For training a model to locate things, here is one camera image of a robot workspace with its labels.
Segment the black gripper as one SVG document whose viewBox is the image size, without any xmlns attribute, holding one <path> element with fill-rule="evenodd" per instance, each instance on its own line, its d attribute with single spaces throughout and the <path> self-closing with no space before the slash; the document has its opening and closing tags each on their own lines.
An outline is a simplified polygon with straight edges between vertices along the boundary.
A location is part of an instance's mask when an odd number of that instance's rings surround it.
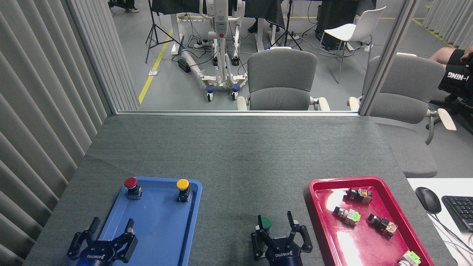
<svg viewBox="0 0 473 266">
<path fill-rule="evenodd" d="M 125 231 L 111 242 L 95 242 L 95 232 L 100 224 L 99 217 L 94 217 L 87 230 L 77 232 L 69 246 L 67 256 L 71 260 L 77 260 L 76 266 L 111 266 L 116 260 L 128 264 L 138 240 L 133 231 L 135 221 L 130 218 Z M 88 246 L 81 251 L 83 241 Z"/>
<path fill-rule="evenodd" d="M 270 236 L 261 228 L 257 228 L 254 233 L 251 234 L 251 243 L 253 249 L 253 257 L 255 261 L 258 261 L 264 254 L 262 249 L 263 242 L 267 246 L 265 251 L 265 257 L 268 260 L 270 266 L 302 266 L 301 251 L 310 253 L 313 245 L 309 236 L 309 232 L 305 225 L 300 225 L 295 222 L 291 211 L 287 211 L 287 217 L 291 231 L 289 237 L 286 240 L 273 240 Z M 298 246 L 294 242 L 295 234 L 299 233 L 303 239 L 302 246 Z"/>
</svg>

